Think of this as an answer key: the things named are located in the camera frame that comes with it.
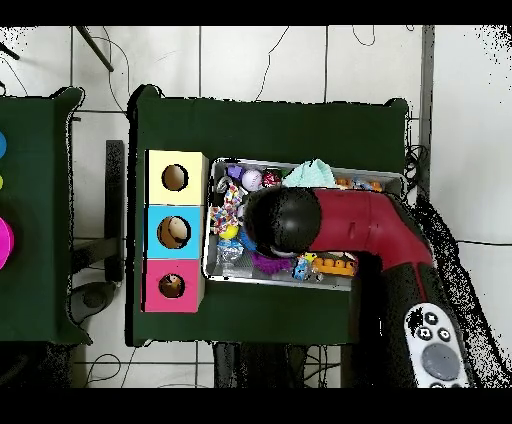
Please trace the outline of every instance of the pink ball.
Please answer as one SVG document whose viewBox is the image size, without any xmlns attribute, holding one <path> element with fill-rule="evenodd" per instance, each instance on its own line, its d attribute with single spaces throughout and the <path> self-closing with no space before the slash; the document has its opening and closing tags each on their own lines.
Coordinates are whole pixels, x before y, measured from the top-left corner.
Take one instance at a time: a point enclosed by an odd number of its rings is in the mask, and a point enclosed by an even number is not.
<svg viewBox="0 0 512 424">
<path fill-rule="evenodd" d="M 9 224 L 0 218 L 0 269 L 3 268 L 14 246 L 14 234 Z"/>
<path fill-rule="evenodd" d="M 249 169 L 242 176 L 242 185 L 248 191 L 256 191 L 261 187 L 261 172 L 257 169 Z"/>
</svg>

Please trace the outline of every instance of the dark green table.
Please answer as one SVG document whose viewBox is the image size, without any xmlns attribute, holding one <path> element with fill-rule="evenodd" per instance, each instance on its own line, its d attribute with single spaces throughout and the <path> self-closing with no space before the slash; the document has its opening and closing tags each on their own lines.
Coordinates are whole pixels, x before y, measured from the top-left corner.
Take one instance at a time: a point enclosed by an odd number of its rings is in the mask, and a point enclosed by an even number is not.
<svg viewBox="0 0 512 424">
<path fill-rule="evenodd" d="M 0 270 L 0 341 L 85 343 L 66 313 L 71 226 L 66 136 L 83 91 L 50 98 L 0 97 L 0 216 L 15 246 Z"/>
<path fill-rule="evenodd" d="M 196 314 L 140 311 L 143 175 L 146 149 L 200 151 L 212 161 L 238 157 L 402 173 L 407 103 L 291 104 L 162 98 L 139 87 L 128 105 L 128 261 L 126 341 L 223 340 L 349 342 L 348 292 L 206 283 Z"/>
</svg>

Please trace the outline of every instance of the remote controller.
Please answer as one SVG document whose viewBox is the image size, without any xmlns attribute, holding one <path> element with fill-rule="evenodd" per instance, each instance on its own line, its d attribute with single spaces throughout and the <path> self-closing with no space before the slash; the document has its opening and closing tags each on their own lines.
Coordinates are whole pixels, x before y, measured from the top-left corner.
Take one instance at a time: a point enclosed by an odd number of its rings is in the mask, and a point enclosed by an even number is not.
<svg viewBox="0 0 512 424">
<path fill-rule="evenodd" d="M 418 387 L 469 387 L 455 328 L 439 306 L 413 306 L 406 314 L 404 330 Z"/>
</svg>

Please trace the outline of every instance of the yellow box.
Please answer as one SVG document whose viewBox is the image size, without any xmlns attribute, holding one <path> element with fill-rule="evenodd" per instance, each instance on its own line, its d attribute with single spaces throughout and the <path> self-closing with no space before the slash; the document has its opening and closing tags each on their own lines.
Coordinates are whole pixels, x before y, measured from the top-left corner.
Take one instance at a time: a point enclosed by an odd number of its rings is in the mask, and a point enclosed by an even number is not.
<svg viewBox="0 0 512 424">
<path fill-rule="evenodd" d="M 150 204 L 179 206 L 205 204 L 208 159 L 201 152 L 147 150 L 146 154 L 148 155 L 146 163 L 148 164 Z M 183 180 L 185 185 L 178 188 Z"/>
</svg>

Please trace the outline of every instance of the teal cloth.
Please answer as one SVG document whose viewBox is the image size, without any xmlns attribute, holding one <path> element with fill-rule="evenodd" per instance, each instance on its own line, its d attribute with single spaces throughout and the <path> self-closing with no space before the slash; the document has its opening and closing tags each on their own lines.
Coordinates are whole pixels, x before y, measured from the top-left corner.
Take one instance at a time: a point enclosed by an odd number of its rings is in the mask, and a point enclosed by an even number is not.
<svg viewBox="0 0 512 424">
<path fill-rule="evenodd" d="M 284 179 L 286 187 L 325 187 L 336 188 L 336 180 L 329 165 L 320 159 L 310 160 L 299 165 Z"/>
</svg>

